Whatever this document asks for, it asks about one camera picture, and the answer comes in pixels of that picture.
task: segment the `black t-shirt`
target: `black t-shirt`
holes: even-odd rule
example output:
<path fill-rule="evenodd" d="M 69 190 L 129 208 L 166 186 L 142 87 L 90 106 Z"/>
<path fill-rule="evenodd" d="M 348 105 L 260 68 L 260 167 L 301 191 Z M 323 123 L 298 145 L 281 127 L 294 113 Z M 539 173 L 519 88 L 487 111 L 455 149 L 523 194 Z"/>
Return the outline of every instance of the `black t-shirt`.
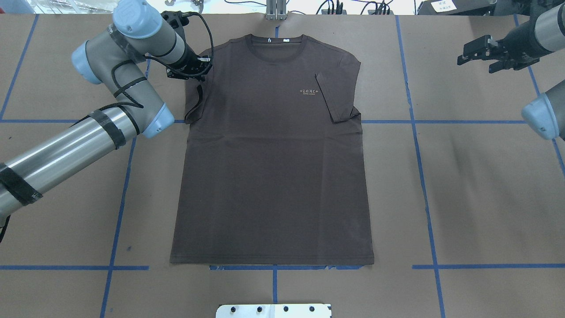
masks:
<path fill-rule="evenodd" d="M 305 35 L 215 48 L 206 81 L 186 84 L 172 263 L 373 264 L 359 67 Z"/>

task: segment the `white sticker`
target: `white sticker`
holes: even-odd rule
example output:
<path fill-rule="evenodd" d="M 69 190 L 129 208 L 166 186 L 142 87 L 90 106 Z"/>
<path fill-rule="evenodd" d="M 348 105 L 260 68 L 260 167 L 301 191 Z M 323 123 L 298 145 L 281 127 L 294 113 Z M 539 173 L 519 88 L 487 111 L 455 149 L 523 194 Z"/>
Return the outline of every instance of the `white sticker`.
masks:
<path fill-rule="evenodd" d="M 441 0 L 432 2 L 432 7 L 436 12 L 447 12 L 457 10 L 452 0 Z"/>

